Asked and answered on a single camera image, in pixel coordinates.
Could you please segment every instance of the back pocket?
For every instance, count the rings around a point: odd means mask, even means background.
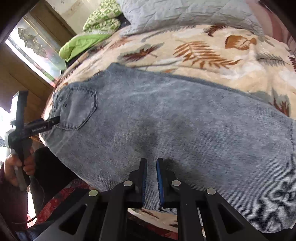
[[[93,89],[74,86],[69,92],[58,97],[60,123],[63,130],[79,130],[94,113],[97,107],[97,93]]]

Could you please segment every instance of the leaf print blanket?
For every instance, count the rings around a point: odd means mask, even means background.
[[[124,29],[84,53],[60,77],[55,92],[69,83],[87,80],[117,62],[239,89],[296,119],[296,58],[285,43],[224,25],[173,27],[123,38],[121,31]],[[48,118],[51,108],[52,97],[43,118]],[[158,227],[177,231],[175,216],[134,212]]]

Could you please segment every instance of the triangular cutout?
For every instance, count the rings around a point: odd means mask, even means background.
[[[228,234],[233,234],[243,229],[243,225],[222,204],[218,205],[218,209]]]
[[[59,229],[66,233],[74,235],[77,232],[78,226],[83,217],[86,207],[87,206],[85,204],[82,205],[73,215],[71,215],[60,225]]]

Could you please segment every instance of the white quilted fabric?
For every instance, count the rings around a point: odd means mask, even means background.
[[[245,0],[117,0],[131,23],[123,35],[168,26],[225,24],[256,35],[264,32]]]

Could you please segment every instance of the black pants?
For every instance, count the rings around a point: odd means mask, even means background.
[[[38,214],[50,199],[78,177],[61,163],[48,147],[36,150],[33,156],[36,162],[34,176],[37,182],[31,180],[30,187],[35,211]]]

